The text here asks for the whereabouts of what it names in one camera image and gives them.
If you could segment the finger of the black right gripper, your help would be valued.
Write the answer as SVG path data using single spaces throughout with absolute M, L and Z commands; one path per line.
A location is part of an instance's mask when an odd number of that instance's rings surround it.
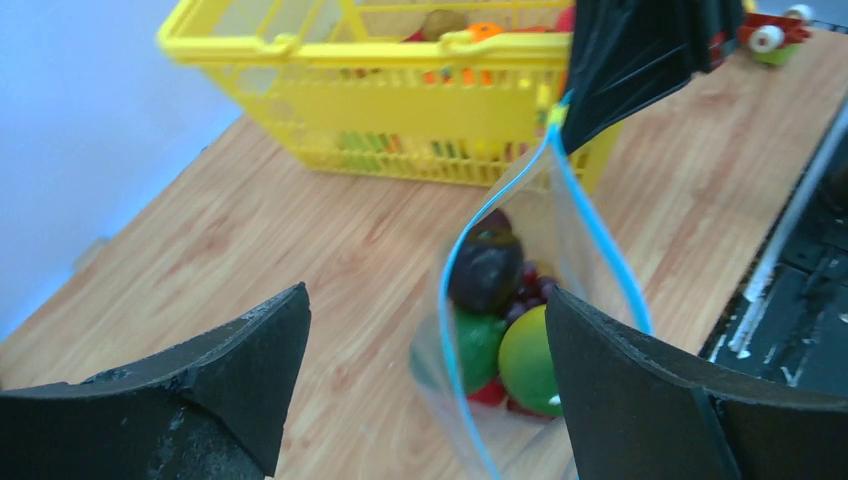
M 714 71 L 739 46 L 743 21 L 733 0 L 577 2 L 565 152 Z

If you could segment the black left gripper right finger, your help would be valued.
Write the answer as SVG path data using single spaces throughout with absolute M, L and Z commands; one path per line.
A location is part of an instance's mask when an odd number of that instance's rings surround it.
M 582 479 L 843 479 L 847 401 L 711 363 L 555 289 L 546 326 Z

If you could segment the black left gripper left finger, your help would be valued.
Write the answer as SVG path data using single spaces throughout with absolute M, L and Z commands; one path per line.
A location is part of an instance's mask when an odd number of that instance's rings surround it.
M 311 325 L 304 284 L 130 364 L 1 394 L 5 479 L 274 475 Z

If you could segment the green toy mango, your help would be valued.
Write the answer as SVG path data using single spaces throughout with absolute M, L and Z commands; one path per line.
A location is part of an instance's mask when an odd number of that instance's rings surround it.
M 536 306 L 508 327 L 498 351 L 498 370 L 511 399 L 544 417 L 563 415 L 550 352 L 546 306 Z

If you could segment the dark red toy grapes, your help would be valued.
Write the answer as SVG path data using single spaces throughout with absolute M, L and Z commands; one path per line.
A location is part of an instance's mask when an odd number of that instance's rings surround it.
M 477 222 L 472 231 L 482 232 L 485 228 L 513 232 L 511 220 L 500 208 L 493 209 Z M 546 304 L 551 285 L 559 282 L 559 275 L 549 262 L 538 259 L 525 260 L 519 269 L 517 285 L 496 310 L 497 315 L 504 319 L 507 325 L 511 325 L 526 311 Z

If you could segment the clear zip top bag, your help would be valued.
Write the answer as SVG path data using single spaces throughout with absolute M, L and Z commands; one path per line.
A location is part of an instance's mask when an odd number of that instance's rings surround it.
M 545 322 L 565 290 L 645 333 L 641 289 L 564 150 L 567 107 L 442 249 L 409 368 L 474 479 L 574 479 Z

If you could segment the yellow plastic basket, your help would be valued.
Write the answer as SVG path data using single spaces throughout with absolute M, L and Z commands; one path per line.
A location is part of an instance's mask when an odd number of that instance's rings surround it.
M 424 41 L 433 10 L 504 32 Z M 157 33 L 304 166 L 491 186 L 563 94 L 571 1 L 181 1 Z

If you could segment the dark purple toy plum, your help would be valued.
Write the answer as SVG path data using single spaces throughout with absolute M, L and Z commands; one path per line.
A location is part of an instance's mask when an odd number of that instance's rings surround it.
M 469 313 L 498 313 L 517 288 L 524 259 L 522 242 L 510 229 L 472 228 L 453 263 L 448 284 L 450 300 Z

